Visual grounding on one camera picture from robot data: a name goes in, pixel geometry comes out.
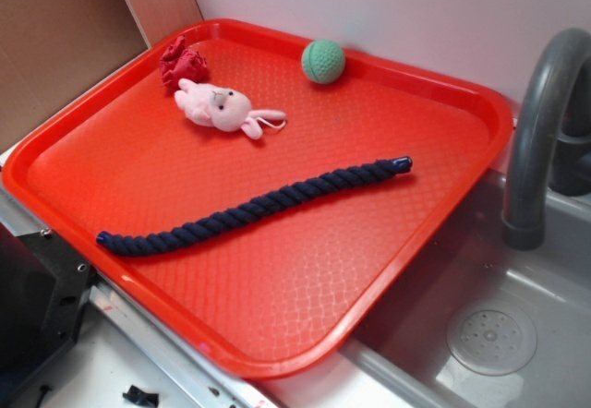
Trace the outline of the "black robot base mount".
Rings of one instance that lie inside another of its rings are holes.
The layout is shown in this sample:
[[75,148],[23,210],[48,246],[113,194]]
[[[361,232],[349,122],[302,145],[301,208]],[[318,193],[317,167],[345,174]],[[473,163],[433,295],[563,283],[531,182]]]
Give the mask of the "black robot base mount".
[[93,268],[59,234],[1,229],[1,405],[78,341]]

